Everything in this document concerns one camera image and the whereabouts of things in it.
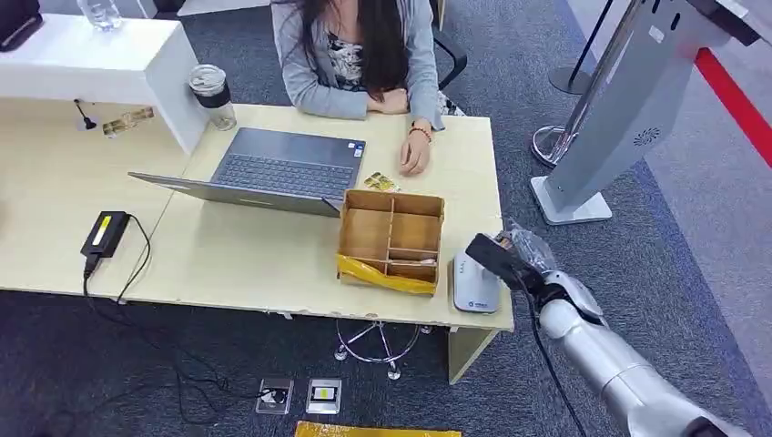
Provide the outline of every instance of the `carpet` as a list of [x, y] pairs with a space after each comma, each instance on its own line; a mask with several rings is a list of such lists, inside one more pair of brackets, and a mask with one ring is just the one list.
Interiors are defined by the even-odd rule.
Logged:
[[[611, 326], [679, 390], [755, 435], [772, 435], [769, 411], [755, 406], [757, 386], [688, 249], [679, 245], [682, 236], [645, 164], [604, 192], [615, 213], [606, 222], [549, 227], [532, 199], [527, 181], [547, 169], [528, 151], [530, 135], [565, 120], [575, 103], [546, 80], [550, 68], [571, 64], [583, 44], [566, 5], [478, 0], [447, 7], [445, 30], [470, 62], [446, 93], [467, 114], [491, 118], [504, 219], [542, 236], [563, 269], [594, 289]], [[228, 73], [236, 102], [289, 103], [267, 8], [182, 22], [199, 60]], [[448, 68], [448, 60], [439, 68]], [[289, 436], [299, 420], [458, 430], [468, 437], [578, 435], [535, 347], [524, 300], [516, 296], [513, 305], [515, 333], [499, 335], [455, 386], [447, 384], [445, 330], [422, 336], [401, 363], [401, 379], [389, 381], [383, 366], [332, 359], [332, 320], [130, 305], [133, 317], [169, 327], [175, 341], [232, 375], [234, 390], [255, 389], [263, 377], [295, 378], [290, 414], [258, 416], [254, 400], [236, 401], [210, 388], [218, 406], [235, 404], [217, 425], [188, 425], [180, 420], [176, 394], [164, 389], [79, 414], [72, 435]], [[560, 351], [547, 345], [587, 434], [623, 435]], [[7, 435], [64, 435], [73, 418], [62, 409], [89, 410], [141, 382], [174, 380], [163, 351], [100, 322], [79, 298], [0, 293], [0, 351], [0, 427]], [[181, 360], [186, 371], [205, 374], [194, 361]], [[311, 377], [343, 379], [340, 414], [304, 413], [299, 399]], [[191, 418], [209, 414], [194, 391], [183, 401]]]

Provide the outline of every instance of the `chair wheel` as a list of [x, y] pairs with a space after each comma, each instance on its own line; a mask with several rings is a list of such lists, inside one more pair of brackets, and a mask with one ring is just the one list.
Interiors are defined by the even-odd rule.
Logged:
[[402, 376], [402, 372], [399, 369], [396, 369], [393, 371], [389, 371], [387, 375], [389, 375], [390, 380], [397, 381]]
[[342, 348], [338, 348], [335, 351], [335, 360], [338, 361], [344, 361], [349, 356], [349, 353], [346, 350], [341, 351]]

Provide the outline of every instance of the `desk leg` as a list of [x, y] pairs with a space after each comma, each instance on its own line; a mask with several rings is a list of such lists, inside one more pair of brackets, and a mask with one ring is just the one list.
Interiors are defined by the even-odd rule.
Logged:
[[451, 385], [459, 381], [498, 333], [498, 330], [459, 328], [448, 335], [448, 380]]

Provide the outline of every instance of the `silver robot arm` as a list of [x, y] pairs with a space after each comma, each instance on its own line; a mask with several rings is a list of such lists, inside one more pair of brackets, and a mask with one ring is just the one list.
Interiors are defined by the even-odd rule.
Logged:
[[561, 271], [544, 285], [564, 290], [568, 299], [546, 302], [542, 329], [597, 393], [619, 426], [633, 437], [749, 436], [690, 401], [670, 385], [625, 340], [608, 328], [590, 290]]
[[605, 321], [578, 279], [545, 267], [549, 247], [534, 234], [478, 234], [466, 253], [512, 290], [533, 299], [542, 330], [556, 341], [590, 388], [633, 437], [749, 436], [690, 401]]

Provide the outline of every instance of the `long black hair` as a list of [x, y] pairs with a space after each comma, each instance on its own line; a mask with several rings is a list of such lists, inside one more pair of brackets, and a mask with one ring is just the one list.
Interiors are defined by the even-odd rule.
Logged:
[[[368, 93], [378, 99], [383, 92], [404, 86], [408, 75], [408, 55], [397, 2], [401, 3], [403, 11], [406, 10], [405, 0], [359, 0], [361, 81]], [[275, 3], [298, 5], [296, 13], [300, 13], [302, 26], [296, 48], [302, 48], [311, 68], [318, 71], [313, 28], [325, 11], [337, 14], [335, 4], [332, 0], [277, 0]]]

